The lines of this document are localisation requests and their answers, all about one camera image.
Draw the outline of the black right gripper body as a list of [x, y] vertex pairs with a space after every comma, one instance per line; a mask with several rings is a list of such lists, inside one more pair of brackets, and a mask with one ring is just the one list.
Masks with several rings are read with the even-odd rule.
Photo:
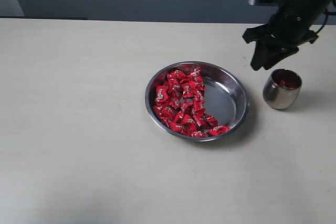
[[306, 42], [312, 44], [318, 35], [310, 27], [330, 3], [331, 0], [289, 0], [278, 7], [268, 23], [247, 28], [243, 40], [246, 43], [262, 41], [269, 54], [296, 48]]

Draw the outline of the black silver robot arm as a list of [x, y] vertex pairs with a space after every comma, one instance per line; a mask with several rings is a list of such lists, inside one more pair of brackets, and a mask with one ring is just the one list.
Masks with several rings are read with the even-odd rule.
[[333, 0], [248, 0], [254, 6], [277, 6], [268, 23], [248, 28], [243, 34], [246, 43], [255, 42], [251, 67], [268, 70], [285, 58], [296, 54], [304, 43], [313, 44], [318, 33], [311, 30], [317, 18], [327, 12]]

